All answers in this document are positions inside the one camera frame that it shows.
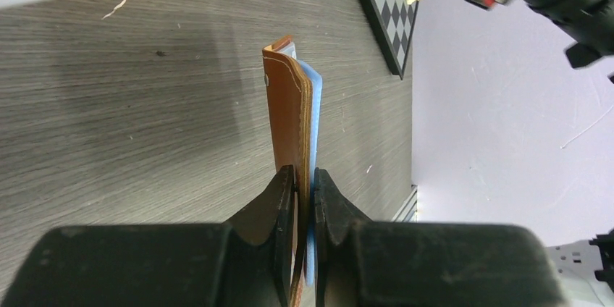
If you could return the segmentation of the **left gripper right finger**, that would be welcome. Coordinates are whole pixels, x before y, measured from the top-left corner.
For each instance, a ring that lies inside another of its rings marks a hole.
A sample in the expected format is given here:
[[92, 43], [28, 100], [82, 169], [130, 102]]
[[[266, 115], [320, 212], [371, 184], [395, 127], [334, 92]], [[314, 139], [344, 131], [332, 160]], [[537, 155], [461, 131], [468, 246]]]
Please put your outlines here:
[[378, 222], [315, 173], [318, 306], [564, 306], [547, 253], [501, 224]]

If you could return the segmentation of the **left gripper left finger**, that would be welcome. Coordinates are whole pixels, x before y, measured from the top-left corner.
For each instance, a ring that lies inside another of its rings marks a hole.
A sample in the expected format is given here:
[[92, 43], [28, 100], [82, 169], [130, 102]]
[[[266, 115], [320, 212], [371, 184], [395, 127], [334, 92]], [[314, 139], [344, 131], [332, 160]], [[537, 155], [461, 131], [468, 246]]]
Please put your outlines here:
[[3, 306], [288, 306], [295, 173], [222, 223], [66, 226], [48, 231]]

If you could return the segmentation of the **brown leather card holder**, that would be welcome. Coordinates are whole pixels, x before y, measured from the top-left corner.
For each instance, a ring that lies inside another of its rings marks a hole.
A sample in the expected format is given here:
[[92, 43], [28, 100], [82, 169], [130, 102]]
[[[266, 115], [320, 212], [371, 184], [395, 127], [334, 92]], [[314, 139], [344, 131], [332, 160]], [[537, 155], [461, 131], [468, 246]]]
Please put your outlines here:
[[315, 280], [311, 220], [323, 80], [313, 67], [297, 57], [291, 35], [264, 47], [262, 57], [275, 166], [278, 169], [292, 166], [298, 189], [289, 304], [299, 306], [303, 286]]

